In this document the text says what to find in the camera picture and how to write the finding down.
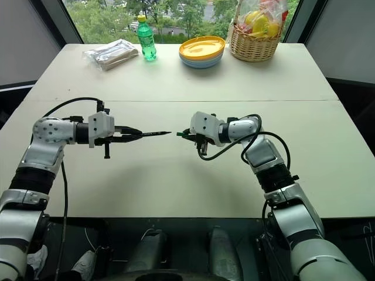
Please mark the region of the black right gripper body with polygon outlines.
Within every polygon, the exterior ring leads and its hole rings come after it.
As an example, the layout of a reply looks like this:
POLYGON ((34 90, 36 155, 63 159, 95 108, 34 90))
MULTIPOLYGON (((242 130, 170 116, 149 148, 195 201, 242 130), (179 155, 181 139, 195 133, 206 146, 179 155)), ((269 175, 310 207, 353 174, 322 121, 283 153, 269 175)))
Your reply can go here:
POLYGON ((207 155, 207 147, 208 147, 208 140, 207 137, 205 137, 202 134, 196 134, 192 136, 193 141, 196 144, 196 148, 198 151, 198 154, 201 156, 207 155))

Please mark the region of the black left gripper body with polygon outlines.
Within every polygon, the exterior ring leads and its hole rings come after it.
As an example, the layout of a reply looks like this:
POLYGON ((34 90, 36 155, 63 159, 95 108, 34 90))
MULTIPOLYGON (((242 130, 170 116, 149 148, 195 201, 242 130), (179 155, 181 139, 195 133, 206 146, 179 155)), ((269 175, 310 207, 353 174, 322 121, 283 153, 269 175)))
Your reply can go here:
POLYGON ((122 142, 121 136, 108 136, 105 138, 97 138, 94 140, 95 146, 104 146, 104 159, 110 159, 110 144, 122 142))

